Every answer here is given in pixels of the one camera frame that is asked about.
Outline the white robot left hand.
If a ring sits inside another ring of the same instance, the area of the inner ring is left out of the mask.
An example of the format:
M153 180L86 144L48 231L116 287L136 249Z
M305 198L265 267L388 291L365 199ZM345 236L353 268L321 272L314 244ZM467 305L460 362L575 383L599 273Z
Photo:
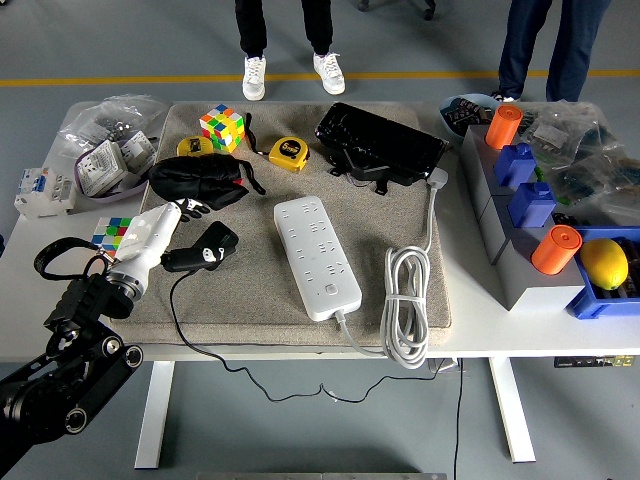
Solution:
M209 212L192 199L175 200L139 214L131 223L107 273L107 280L136 301L147 287L149 272L161 265L169 272L214 270L235 252L238 238L223 223L212 223L195 244L169 250L178 224Z

